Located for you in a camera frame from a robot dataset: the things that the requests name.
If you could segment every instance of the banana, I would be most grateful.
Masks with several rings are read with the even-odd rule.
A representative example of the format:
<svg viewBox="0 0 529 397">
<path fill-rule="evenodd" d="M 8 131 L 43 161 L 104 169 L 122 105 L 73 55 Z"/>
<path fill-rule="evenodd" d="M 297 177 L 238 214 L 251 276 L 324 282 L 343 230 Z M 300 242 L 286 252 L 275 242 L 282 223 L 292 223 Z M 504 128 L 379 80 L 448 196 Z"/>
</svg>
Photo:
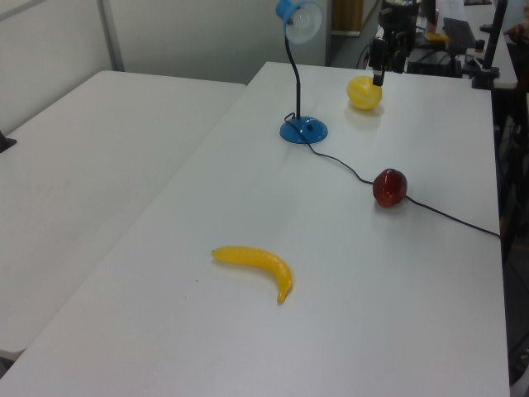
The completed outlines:
<svg viewBox="0 0 529 397">
<path fill-rule="evenodd" d="M 258 267 L 274 275 L 279 287 L 278 304 L 284 302 L 292 289 L 292 272 L 272 252 L 251 246 L 221 246 L 212 251 L 212 256 L 220 262 Z"/>
</svg>

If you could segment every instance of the toy apple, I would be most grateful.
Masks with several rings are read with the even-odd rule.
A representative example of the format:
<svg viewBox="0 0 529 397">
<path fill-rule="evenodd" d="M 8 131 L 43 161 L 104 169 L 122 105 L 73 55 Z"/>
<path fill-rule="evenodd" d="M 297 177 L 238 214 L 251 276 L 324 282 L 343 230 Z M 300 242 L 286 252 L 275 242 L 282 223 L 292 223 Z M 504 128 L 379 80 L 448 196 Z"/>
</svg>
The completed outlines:
<svg viewBox="0 0 529 397">
<path fill-rule="evenodd" d="M 400 203 L 406 197 L 406 192 L 406 177 L 393 168 L 382 171 L 373 182 L 373 196 L 382 207 L 392 207 Z"/>
</svg>

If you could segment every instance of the yellow lemon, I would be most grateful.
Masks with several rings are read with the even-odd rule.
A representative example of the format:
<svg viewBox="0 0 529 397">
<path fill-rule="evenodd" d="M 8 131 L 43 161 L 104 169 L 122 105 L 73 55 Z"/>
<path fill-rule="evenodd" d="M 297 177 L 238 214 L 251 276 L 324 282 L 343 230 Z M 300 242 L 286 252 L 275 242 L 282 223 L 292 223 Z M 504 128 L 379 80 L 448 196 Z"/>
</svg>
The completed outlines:
<svg viewBox="0 0 529 397">
<path fill-rule="evenodd" d="M 382 88 L 373 85 L 373 78 L 358 76 L 347 84 L 347 96 L 358 109 L 371 110 L 382 100 Z"/>
</svg>

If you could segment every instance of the blue desk lamp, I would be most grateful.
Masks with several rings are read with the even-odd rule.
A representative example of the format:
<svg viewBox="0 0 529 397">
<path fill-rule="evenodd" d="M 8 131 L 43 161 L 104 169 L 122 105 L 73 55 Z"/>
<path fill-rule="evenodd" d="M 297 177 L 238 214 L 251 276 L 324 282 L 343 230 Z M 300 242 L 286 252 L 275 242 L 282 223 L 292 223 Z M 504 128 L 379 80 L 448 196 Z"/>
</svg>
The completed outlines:
<svg viewBox="0 0 529 397">
<path fill-rule="evenodd" d="M 291 0 L 279 0 L 275 12 L 283 20 L 284 44 L 297 82 L 295 117 L 281 126 L 279 134 L 284 140 L 292 143 L 319 142 L 327 136 L 327 127 L 316 118 L 300 116 L 301 82 L 298 68 L 290 52 L 289 42 L 303 44 L 310 41 L 322 26 L 322 9 L 314 2 L 294 3 Z"/>
</svg>

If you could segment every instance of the white wall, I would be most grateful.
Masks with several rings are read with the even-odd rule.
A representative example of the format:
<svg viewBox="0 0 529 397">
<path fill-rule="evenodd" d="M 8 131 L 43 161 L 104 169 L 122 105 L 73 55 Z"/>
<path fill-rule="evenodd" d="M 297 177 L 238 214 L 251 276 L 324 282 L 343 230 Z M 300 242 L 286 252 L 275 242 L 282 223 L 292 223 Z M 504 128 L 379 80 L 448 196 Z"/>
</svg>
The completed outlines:
<svg viewBox="0 0 529 397">
<path fill-rule="evenodd" d="M 8 134 L 111 68 L 95 0 L 46 0 L 1 20 L 0 129 Z"/>
<path fill-rule="evenodd" d="M 362 24 L 366 22 L 366 19 L 373 9 L 374 5 L 377 3 L 377 0 L 364 0 L 364 6 L 362 8 Z M 379 12 L 380 11 L 380 3 L 377 5 L 377 9 L 375 9 L 373 12 Z"/>
<path fill-rule="evenodd" d="M 105 0 L 127 72 L 248 84 L 267 60 L 288 62 L 277 0 Z M 322 29 L 293 45 L 300 64 L 324 65 L 331 0 L 317 0 Z"/>
</svg>

